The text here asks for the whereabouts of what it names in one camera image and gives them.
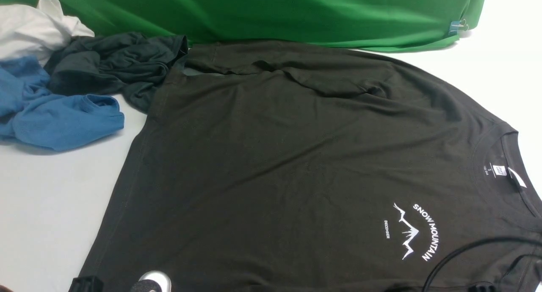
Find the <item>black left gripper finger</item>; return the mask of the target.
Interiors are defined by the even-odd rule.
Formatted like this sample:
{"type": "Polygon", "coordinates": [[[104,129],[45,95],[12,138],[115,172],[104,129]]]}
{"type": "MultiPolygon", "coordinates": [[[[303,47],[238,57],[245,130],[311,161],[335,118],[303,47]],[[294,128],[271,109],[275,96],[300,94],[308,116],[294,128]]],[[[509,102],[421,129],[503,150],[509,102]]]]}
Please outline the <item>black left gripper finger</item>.
{"type": "Polygon", "coordinates": [[[73,278],[69,292],[102,292],[103,282],[96,276],[73,278]]]}

